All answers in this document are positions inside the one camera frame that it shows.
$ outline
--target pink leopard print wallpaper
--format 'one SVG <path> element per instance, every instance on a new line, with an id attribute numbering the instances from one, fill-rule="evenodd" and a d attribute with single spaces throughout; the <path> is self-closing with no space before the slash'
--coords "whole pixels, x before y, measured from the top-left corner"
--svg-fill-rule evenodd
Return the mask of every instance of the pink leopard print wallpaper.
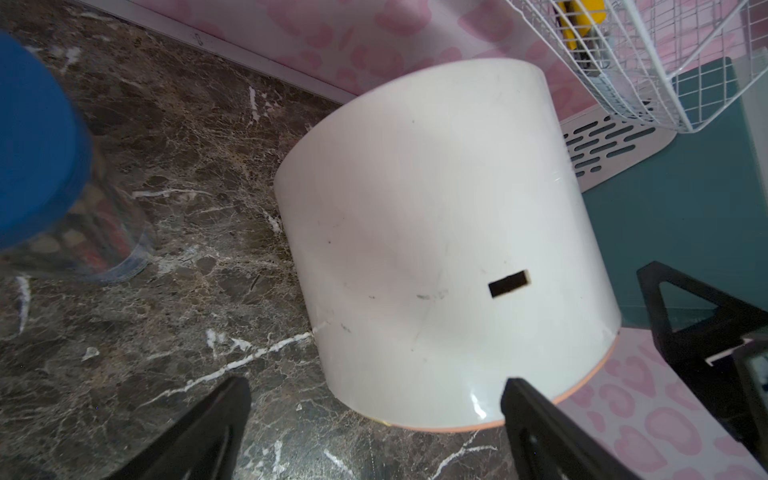
<path id="1" fill-rule="evenodd" d="M 561 120 L 595 103 L 505 0 L 134 0 L 288 67 L 361 94 L 466 58 L 530 61 Z"/>

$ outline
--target white wire basket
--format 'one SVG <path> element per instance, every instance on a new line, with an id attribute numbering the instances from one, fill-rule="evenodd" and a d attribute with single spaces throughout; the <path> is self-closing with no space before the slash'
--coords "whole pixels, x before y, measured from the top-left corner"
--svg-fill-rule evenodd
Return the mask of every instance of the white wire basket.
<path id="1" fill-rule="evenodd" d="M 768 71 L 768 0 L 508 2 L 633 122 L 699 131 Z"/>

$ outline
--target black plastic bracket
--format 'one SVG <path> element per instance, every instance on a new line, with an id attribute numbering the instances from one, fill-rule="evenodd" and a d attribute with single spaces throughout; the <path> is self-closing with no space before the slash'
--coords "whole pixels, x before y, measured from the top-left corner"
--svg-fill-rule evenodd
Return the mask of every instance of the black plastic bracket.
<path id="1" fill-rule="evenodd" d="M 743 345 L 747 333 L 768 325 L 768 312 L 743 302 L 663 263 L 637 271 L 654 345 L 691 392 L 736 440 L 754 455 L 759 433 L 731 355 L 707 358 Z M 717 306 L 714 315 L 674 332 L 661 296 L 668 282 Z"/>
<path id="2" fill-rule="evenodd" d="M 523 379 L 507 380 L 502 412 L 519 480 L 639 480 Z"/>
<path id="3" fill-rule="evenodd" d="M 230 480 L 250 411 L 250 388 L 230 377 L 108 480 Z"/>

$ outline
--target white baseboard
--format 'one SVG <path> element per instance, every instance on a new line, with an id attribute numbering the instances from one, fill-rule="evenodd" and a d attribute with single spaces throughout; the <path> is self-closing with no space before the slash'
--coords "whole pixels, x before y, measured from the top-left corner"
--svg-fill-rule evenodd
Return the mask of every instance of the white baseboard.
<path id="1" fill-rule="evenodd" d="M 204 31 L 197 30 L 181 22 L 160 15 L 149 8 L 142 7 L 128 0 L 76 0 L 78 3 L 97 8 L 123 20 L 148 28 L 162 35 L 175 38 L 187 45 L 209 51 L 239 65 L 257 71 L 261 74 L 277 78 L 294 87 L 327 98 L 331 101 L 345 104 L 355 98 L 355 95 L 334 87 L 324 81 L 310 77 L 300 71 L 288 68 L 269 58 L 257 55 L 245 48 L 238 47 Z"/>

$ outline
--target marble surface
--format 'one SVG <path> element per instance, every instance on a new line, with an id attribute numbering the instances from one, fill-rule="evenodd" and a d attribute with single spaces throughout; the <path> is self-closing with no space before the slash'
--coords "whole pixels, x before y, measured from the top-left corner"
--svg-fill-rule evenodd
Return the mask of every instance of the marble surface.
<path id="1" fill-rule="evenodd" d="M 157 230 L 126 283 L 0 279 L 4 478 L 102 478 L 230 375 L 253 398 L 238 479 L 515 478 L 501 429 L 386 427 L 326 387 L 271 184 L 337 105 L 78 5 L 3 0 L 0 28 Z"/>

